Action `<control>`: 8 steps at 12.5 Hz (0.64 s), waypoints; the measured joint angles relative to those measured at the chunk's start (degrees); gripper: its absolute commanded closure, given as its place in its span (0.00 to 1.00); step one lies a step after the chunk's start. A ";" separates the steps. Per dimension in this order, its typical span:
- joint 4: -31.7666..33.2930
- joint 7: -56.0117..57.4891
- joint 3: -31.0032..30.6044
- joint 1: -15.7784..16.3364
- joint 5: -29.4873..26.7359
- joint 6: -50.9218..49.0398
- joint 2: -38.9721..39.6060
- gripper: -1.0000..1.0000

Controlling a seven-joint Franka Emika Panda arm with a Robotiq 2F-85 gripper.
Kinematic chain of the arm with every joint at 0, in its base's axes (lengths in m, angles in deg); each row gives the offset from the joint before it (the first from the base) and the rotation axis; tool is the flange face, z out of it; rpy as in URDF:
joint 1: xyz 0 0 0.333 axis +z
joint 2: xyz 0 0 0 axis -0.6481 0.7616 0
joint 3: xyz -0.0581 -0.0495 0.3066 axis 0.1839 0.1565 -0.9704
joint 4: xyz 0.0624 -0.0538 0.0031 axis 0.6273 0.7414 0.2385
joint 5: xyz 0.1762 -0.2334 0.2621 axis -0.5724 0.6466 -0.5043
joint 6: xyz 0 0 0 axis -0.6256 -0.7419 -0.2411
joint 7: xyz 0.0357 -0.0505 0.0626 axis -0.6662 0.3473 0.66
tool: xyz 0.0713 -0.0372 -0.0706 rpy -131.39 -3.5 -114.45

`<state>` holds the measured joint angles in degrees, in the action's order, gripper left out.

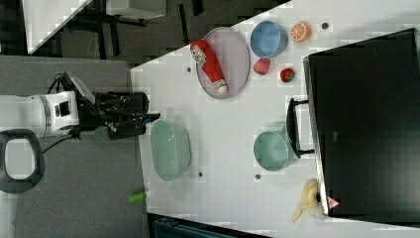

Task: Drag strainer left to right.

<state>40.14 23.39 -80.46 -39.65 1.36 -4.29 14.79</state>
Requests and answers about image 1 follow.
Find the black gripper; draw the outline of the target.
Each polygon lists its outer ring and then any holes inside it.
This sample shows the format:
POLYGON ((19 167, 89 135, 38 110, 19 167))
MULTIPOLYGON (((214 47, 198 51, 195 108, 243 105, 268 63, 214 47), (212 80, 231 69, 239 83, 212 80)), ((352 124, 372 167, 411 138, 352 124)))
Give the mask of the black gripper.
POLYGON ((144 135, 146 125, 156 121, 159 113, 148 114, 149 99, 143 92, 93 93, 95 102, 77 94, 79 124, 77 133, 106 127, 111 140, 144 135))

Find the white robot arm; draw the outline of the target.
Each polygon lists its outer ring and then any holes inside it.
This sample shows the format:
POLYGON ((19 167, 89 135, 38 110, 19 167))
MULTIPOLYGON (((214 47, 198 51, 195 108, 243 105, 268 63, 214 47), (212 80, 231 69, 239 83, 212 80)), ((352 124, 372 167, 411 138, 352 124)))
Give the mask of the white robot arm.
POLYGON ((112 140, 140 136, 160 115, 142 93, 65 91, 1 97, 1 190, 24 193, 45 174, 41 139, 75 139, 100 127, 112 140))

